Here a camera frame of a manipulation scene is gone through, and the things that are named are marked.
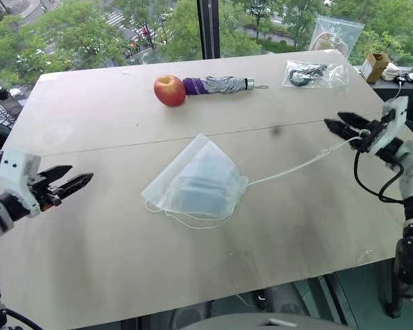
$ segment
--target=black cable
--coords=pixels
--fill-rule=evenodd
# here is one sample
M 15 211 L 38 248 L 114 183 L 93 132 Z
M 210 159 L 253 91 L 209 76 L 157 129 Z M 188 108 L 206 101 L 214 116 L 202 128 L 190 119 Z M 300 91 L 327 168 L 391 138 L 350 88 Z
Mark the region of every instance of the black cable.
M 370 193 L 370 194 L 372 194 L 372 195 L 374 195 L 374 196 L 377 196 L 377 197 L 379 198 L 379 194 L 378 194 L 377 192 L 374 192 L 373 190 L 370 190 L 369 188 L 367 188 L 366 186 L 364 186 L 364 184 L 363 184 L 363 183 L 361 182 L 361 180 L 359 179 L 359 176 L 358 176 L 358 163 L 359 163 L 359 156 L 360 156 L 360 155 L 361 155 L 361 151 L 358 150 L 358 151 L 357 151 L 357 154 L 355 155 L 355 160 L 354 160 L 354 163 L 353 163 L 353 175 L 354 175 L 354 177 L 355 177 L 355 180 L 357 181 L 358 185 L 359 185 L 362 189 L 364 189 L 364 190 L 367 191 L 368 193 Z M 401 168 L 402 168 L 402 171 L 404 171 L 404 168 L 402 167 L 401 163 L 399 163 L 399 165 L 400 165 L 400 167 L 399 167 L 399 168 L 400 168 L 399 172 L 401 172 Z M 397 179 L 401 176 L 401 175 L 399 174 L 399 172 L 398 172 L 398 174 L 396 174 L 389 182 L 387 182 L 387 183 L 383 186 L 383 188 L 385 188 L 384 190 L 386 190 L 390 184 L 392 184 L 395 180 L 397 180 Z M 381 198 L 379 198 L 379 200 L 380 200 L 380 201 L 383 201 L 384 203 L 404 204 L 403 201 L 399 201 L 399 200 L 396 200 L 396 199 L 393 199 L 393 198 L 390 198 L 390 197 L 386 197 L 386 196 L 383 196 L 382 194 L 381 194 Z
M 38 325 L 33 323 L 31 320 L 26 318 L 25 316 L 18 314 L 16 311 L 13 311 L 9 308 L 6 309 L 6 314 L 9 315 L 11 318 L 15 318 L 16 320 L 24 323 L 27 325 L 29 328 L 34 329 L 34 330 L 43 330 L 43 328 L 40 328 Z
M 390 187 L 390 185 L 391 185 L 393 182 L 395 182 L 397 179 L 399 179 L 399 178 L 402 176 L 402 173 L 404 173 L 404 166 L 403 166 L 400 162 L 398 162 L 397 160 L 395 160 L 395 164 L 396 164 L 397 166 L 399 166 L 399 172 L 398 172 L 392 179 L 390 179 L 390 180 L 380 189 L 380 191 L 378 192 L 378 198 L 379 198 L 379 200 L 380 200 L 380 201 L 383 201 L 384 203 L 385 203 L 385 200 L 384 200 L 384 199 L 387 198 L 387 197 L 384 197 L 384 196 L 383 196 L 385 190 L 386 190 L 388 187 Z

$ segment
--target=apple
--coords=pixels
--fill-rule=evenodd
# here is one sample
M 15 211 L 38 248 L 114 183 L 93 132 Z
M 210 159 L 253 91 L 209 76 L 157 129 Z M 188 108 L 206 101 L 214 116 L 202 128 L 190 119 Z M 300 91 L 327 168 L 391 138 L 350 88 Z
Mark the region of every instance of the apple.
M 184 83 L 178 77 L 171 75 L 156 79 L 153 89 L 159 101 L 169 107 L 181 105 L 187 96 Z

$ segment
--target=white cable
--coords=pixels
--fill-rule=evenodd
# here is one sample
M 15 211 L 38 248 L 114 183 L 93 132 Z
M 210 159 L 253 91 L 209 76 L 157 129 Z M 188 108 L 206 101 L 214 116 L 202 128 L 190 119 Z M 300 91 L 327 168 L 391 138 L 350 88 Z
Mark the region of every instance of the white cable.
M 402 87 L 402 82 L 400 81 L 400 82 L 399 82 L 399 90 L 398 90 L 398 93 L 396 93 L 396 95 L 393 97 L 392 100 L 394 100 L 395 98 L 397 98 L 397 97 L 399 96 L 399 93 L 401 92 L 401 87 Z
M 307 166 L 307 165 L 309 165 L 309 164 L 312 164 L 312 163 L 316 162 L 317 160 L 320 160 L 321 158 L 324 158 L 325 156 L 329 155 L 332 151 L 337 150 L 338 148 L 341 148 L 343 145 L 345 145 L 345 144 L 347 144 L 347 143 L 349 143 L 349 142 L 351 142 L 351 141 L 353 141 L 353 140 L 362 140 L 362 137 L 360 136 L 362 133 L 368 133 L 368 134 L 370 134 L 370 131 L 367 130 L 367 129 L 362 129 L 362 130 L 360 130 L 358 136 L 352 137 L 352 138 L 350 138 L 349 140 L 346 140 L 346 141 L 341 141 L 341 142 L 335 144 L 334 146 L 331 146 L 331 147 L 328 148 L 328 149 L 323 149 L 323 150 L 321 150 L 321 151 L 318 153 L 318 155 L 316 155 L 316 156 L 315 156 L 314 158 L 312 158 L 311 160 L 308 160 L 307 162 L 305 162 L 305 163 L 303 163 L 303 164 L 300 164 L 300 165 L 298 165 L 298 166 L 296 166 L 296 167 L 294 167 L 294 168 L 291 168 L 290 170 L 286 170 L 286 171 L 284 171 L 284 172 L 282 172 L 282 173 L 278 173 L 278 174 L 272 175 L 272 176 L 270 176 L 270 177 L 265 177 L 265 178 L 263 178 L 263 179 L 259 179 L 259 180 L 257 180 L 257 181 L 250 182 L 249 184 L 246 185 L 246 187 L 254 186 L 254 185 L 256 185 L 256 184 L 261 184 L 261 183 L 263 183 L 263 182 L 266 182 L 266 181 L 269 181 L 269 180 L 272 180 L 272 179 L 277 179 L 278 177 L 282 177 L 283 175 L 289 174 L 289 173 L 294 172 L 294 171 L 296 171 L 296 170 L 298 170 L 298 169 L 300 169 L 300 168 L 303 168 L 303 167 L 305 167 L 305 166 Z M 188 216 L 188 217 L 191 217 L 191 218 L 193 218 L 193 219 L 197 219 L 197 220 L 203 220 L 203 221 L 210 221 L 210 220 L 221 221 L 221 220 L 223 220 L 223 222 L 221 222 L 221 223 L 219 223 L 219 224 L 216 224 L 216 225 L 209 225 L 209 226 L 207 226 L 207 227 L 195 227 L 195 226 L 193 226 L 193 225 L 189 225 L 188 223 L 180 220 L 179 218 L 177 218 L 177 216 L 169 213 L 169 212 L 166 211 L 166 210 L 162 210 L 162 209 L 152 210 L 152 209 L 148 206 L 148 203 L 149 203 L 149 201 L 145 201 L 145 208 L 147 209 L 147 211 L 149 211 L 149 212 L 151 212 L 151 213 L 164 212 L 167 217 L 171 217 L 171 218 L 175 219 L 177 222 L 179 222 L 179 223 L 181 223 L 182 225 L 184 225 L 184 226 L 186 226 L 186 227 L 188 227 L 188 228 L 191 228 L 191 229 L 211 229 L 211 228 L 220 227 L 220 226 L 224 225 L 226 222 L 228 222 L 228 220 L 231 218 L 231 215 L 233 215 L 233 213 L 234 213 L 234 209 L 232 209 L 232 211 L 231 211 L 226 217 L 223 217 L 223 218 L 221 218 L 221 219 L 199 218 L 199 217 L 194 217 L 193 215 L 190 215 L 190 214 L 185 214 L 185 213 L 183 213 L 183 215 Z M 244 304 L 246 305 L 246 302 L 244 301 L 244 299 L 243 299 L 241 296 L 239 296 L 239 295 L 236 295 L 236 296 L 237 296 L 240 300 L 242 300 L 242 301 L 244 302 Z
M 362 130 L 360 130 L 359 134 L 365 133 L 365 132 L 368 132 L 368 133 L 370 134 L 370 131 L 367 130 L 367 129 L 362 129 Z M 270 177 L 265 177 L 265 178 L 263 178 L 263 179 L 259 179 L 259 180 L 250 182 L 250 183 L 247 184 L 246 186 L 247 186 L 247 187 L 251 187 L 251 186 L 254 186 L 254 185 L 256 185 L 256 184 L 261 184 L 262 182 L 266 182 L 266 181 L 269 181 L 269 180 L 272 180 L 272 179 L 277 179 L 278 177 L 282 177 L 283 175 L 286 175 L 286 174 L 289 174 L 289 173 L 294 172 L 294 171 L 296 171 L 296 170 L 299 170 L 299 169 L 301 169 L 301 168 L 303 168 L 303 167 L 305 167 L 305 166 L 307 166 L 307 165 L 310 165 L 310 164 L 316 162 L 317 160 L 320 160 L 321 158 L 325 158 L 325 156 L 329 155 L 332 151 L 334 151 L 334 150 L 336 150 L 336 149 L 338 149 L 338 148 L 341 148 L 344 144 L 347 144 L 347 143 L 349 143 L 350 141 L 353 141 L 353 140 L 362 140 L 362 137 L 360 137 L 360 136 L 355 136 L 355 137 L 352 137 L 352 138 L 349 139 L 349 140 L 346 140 L 346 141 L 342 141 L 342 142 L 340 142 L 340 143 L 337 143 L 336 145 L 331 146 L 329 149 L 321 150 L 321 151 L 318 153 L 318 155 L 316 155 L 316 156 L 315 156 L 314 158 L 312 158 L 311 160 L 308 160 L 307 162 L 304 162 L 303 164 L 300 164 L 300 165 L 298 165 L 298 166 L 296 166 L 296 167 L 294 167 L 294 168 L 291 168 L 290 170 L 285 170 L 284 172 L 281 172 L 281 173 L 272 175 L 272 176 L 270 176 Z

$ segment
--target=white table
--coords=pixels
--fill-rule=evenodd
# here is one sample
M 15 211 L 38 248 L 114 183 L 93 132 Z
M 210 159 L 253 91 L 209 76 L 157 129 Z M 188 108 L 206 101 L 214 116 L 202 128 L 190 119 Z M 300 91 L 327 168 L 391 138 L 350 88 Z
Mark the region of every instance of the white table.
M 358 187 L 347 146 L 249 188 L 219 228 L 190 230 L 145 210 L 140 192 L 198 133 L 258 179 L 339 142 L 323 118 L 380 117 L 381 100 L 351 66 L 347 91 L 293 89 L 281 86 L 287 59 L 349 65 L 322 51 L 42 76 L 6 147 L 43 155 L 42 169 L 70 164 L 71 176 L 95 176 L 0 240 L 2 301 L 46 329 L 84 327 L 391 257 L 403 210 Z M 165 73 L 252 76 L 269 89 L 194 96 L 168 109 L 152 88 Z M 360 176 L 377 189 L 392 172 L 363 156 Z

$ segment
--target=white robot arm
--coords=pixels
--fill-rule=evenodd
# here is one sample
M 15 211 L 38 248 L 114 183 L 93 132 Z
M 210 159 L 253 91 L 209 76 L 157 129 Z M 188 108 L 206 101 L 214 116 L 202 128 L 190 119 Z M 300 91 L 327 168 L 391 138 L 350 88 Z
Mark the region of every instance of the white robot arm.
M 354 162 L 355 179 L 364 190 L 377 196 L 380 201 L 404 206 L 403 238 L 396 246 L 392 274 L 392 299 L 386 306 L 387 314 L 393 318 L 399 317 L 403 298 L 413 299 L 413 294 L 408 294 L 410 289 L 413 291 L 413 142 L 403 142 L 396 137 L 404 124 L 413 131 L 413 122 L 406 120 L 407 104 L 407 96 L 385 102 L 380 122 L 376 120 L 369 122 L 354 113 L 339 113 L 339 117 L 344 122 L 325 120 L 329 130 L 345 140 L 358 136 L 358 130 L 370 132 L 363 134 L 362 140 L 354 140 L 350 143 L 357 150 Z M 358 177 L 357 169 L 361 153 L 376 155 L 396 172 L 396 175 L 379 192 L 367 188 Z M 388 186 L 397 179 L 399 179 L 402 199 L 395 200 L 384 196 Z
M 54 166 L 37 174 L 40 157 L 6 150 L 0 154 L 0 179 L 4 193 L 0 195 L 0 237 L 14 227 L 14 222 L 23 217 L 36 217 L 52 206 L 86 186 L 92 173 L 78 175 L 60 187 L 50 184 L 60 179 L 72 166 Z M 40 329 L 30 320 L 5 308 L 0 302 L 0 329 L 21 329 L 4 327 L 6 315 L 28 323 L 33 329 Z

